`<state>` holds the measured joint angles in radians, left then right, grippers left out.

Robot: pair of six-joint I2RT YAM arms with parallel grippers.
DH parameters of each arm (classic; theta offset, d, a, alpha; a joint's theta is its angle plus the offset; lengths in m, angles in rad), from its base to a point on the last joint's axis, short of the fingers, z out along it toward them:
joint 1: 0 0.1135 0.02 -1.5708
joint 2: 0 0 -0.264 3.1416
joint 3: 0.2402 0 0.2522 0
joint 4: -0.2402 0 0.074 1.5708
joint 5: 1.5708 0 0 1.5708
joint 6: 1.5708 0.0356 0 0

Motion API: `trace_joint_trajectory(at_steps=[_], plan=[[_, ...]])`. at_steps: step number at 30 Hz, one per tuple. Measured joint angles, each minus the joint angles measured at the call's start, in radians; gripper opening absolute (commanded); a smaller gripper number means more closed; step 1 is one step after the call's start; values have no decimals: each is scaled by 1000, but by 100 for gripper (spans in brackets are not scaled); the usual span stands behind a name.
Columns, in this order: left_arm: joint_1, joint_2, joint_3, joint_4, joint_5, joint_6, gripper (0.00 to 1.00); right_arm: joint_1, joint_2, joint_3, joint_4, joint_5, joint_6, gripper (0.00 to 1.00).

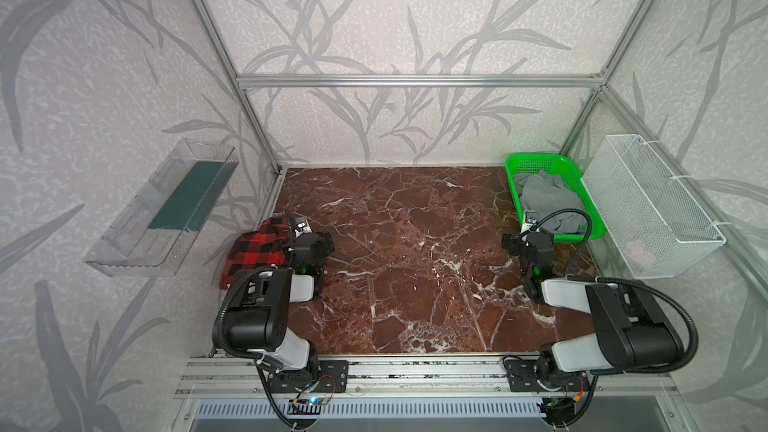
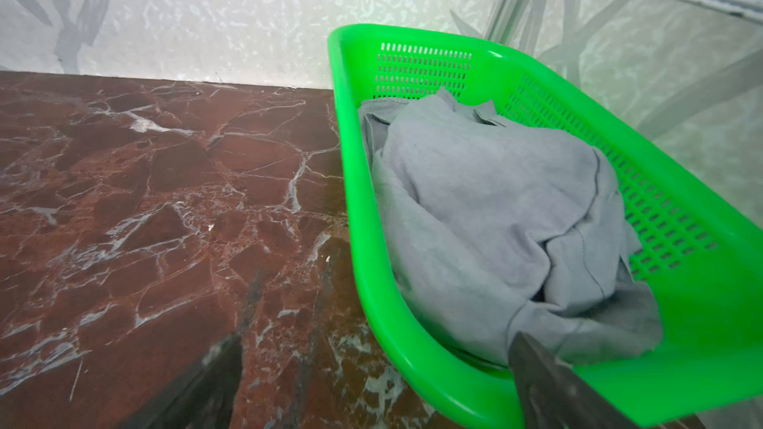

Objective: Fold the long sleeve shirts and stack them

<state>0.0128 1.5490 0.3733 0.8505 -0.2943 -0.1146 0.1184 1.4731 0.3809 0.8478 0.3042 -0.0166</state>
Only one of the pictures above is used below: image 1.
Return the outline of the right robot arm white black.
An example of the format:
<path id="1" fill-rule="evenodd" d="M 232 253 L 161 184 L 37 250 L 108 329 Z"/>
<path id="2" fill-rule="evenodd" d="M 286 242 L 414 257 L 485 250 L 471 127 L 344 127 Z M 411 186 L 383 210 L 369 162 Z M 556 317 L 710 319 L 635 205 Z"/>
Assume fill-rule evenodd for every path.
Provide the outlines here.
<path id="1" fill-rule="evenodd" d="M 663 374 L 688 365 L 700 337 L 691 315 L 667 294 L 636 280 L 553 273 L 554 237 L 505 233 L 502 248 L 520 259 L 528 297 L 590 316 L 593 332 L 547 345 L 535 371 L 542 381 L 593 373 Z"/>

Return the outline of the red black plaid shirt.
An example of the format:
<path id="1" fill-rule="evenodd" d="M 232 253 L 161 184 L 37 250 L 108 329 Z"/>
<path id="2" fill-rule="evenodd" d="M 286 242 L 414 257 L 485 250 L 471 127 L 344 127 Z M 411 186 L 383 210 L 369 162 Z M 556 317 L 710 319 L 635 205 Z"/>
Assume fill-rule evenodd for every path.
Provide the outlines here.
<path id="1" fill-rule="evenodd" d="M 239 236 L 224 263 L 219 289 L 228 290 L 234 275 L 240 270 L 286 266 L 288 258 L 284 249 L 289 244 L 290 235 L 286 216 L 275 215 L 265 220 L 256 231 Z"/>

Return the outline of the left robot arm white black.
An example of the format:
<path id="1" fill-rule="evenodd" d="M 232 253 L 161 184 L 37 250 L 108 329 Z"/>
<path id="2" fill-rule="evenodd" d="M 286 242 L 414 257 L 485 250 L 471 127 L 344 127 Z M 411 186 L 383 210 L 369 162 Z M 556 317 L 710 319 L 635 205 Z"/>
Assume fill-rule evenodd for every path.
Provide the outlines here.
<path id="1" fill-rule="evenodd" d="M 213 345 L 266 373 L 316 380 L 316 348 L 289 328 L 288 318 L 292 303 L 320 296 L 323 261 L 333 252 L 327 232 L 259 231 L 239 238 L 226 262 L 228 289 L 214 319 Z"/>

